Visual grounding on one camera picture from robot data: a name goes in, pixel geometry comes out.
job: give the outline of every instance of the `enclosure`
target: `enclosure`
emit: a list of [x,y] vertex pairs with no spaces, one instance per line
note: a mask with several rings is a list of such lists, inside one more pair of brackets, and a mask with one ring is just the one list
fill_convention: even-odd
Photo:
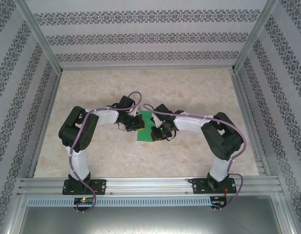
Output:
[[[214,212],[188,183],[214,160],[202,134],[106,124],[88,148],[104,195],[75,212],[59,129],[133,91],[230,117],[248,142],[234,204]],[[0,0],[0,233],[36,232],[301,233],[301,0]]]

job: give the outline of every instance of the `beige marble floor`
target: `beige marble floor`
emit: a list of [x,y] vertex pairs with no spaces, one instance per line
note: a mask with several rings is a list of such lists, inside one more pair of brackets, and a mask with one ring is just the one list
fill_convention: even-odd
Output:
[[[142,93],[142,104],[156,107],[164,103],[172,111],[198,115],[224,112],[246,134],[227,69],[65,71],[35,177],[67,177],[68,154],[58,131],[74,106],[104,107],[135,90]],[[116,124],[99,126],[88,147],[92,177],[206,176],[213,163],[203,134],[179,131],[171,142],[136,139],[137,132],[119,131]],[[235,160],[231,171],[258,175],[250,146]]]

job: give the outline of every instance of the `green object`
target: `green object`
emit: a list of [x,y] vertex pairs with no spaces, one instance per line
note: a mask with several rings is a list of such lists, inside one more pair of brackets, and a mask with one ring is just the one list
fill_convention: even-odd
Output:
[[151,139],[151,127],[155,127],[155,123],[151,121],[152,112],[151,111],[141,111],[141,119],[145,122],[145,128],[138,130],[137,140],[138,141],[150,141],[154,142]]

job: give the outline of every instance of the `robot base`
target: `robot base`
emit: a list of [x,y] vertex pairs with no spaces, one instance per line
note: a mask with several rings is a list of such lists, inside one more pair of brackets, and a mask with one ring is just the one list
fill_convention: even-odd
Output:
[[195,178],[189,179],[189,183],[193,185],[194,194],[223,194],[225,188],[227,194],[235,194],[237,192],[235,180],[233,178],[226,178],[220,182],[216,189],[212,189],[209,185],[209,178]]
[[[96,195],[105,195],[106,180],[105,179],[90,179],[89,174],[84,182],[88,184],[95,192]],[[69,175],[69,179],[66,179],[62,189],[63,195],[91,195],[92,192],[86,188],[80,181],[72,178]]]

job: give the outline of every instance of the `damask pattern wall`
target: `damask pattern wall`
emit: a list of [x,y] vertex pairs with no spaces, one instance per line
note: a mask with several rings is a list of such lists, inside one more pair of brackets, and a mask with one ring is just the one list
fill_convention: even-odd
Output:
[[15,3],[0,0],[0,231],[17,178],[28,175],[58,78]]
[[273,174],[301,233],[301,0],[280,0],[240,77]]
[[28,0],[63,68],[233,65],[266,0]]

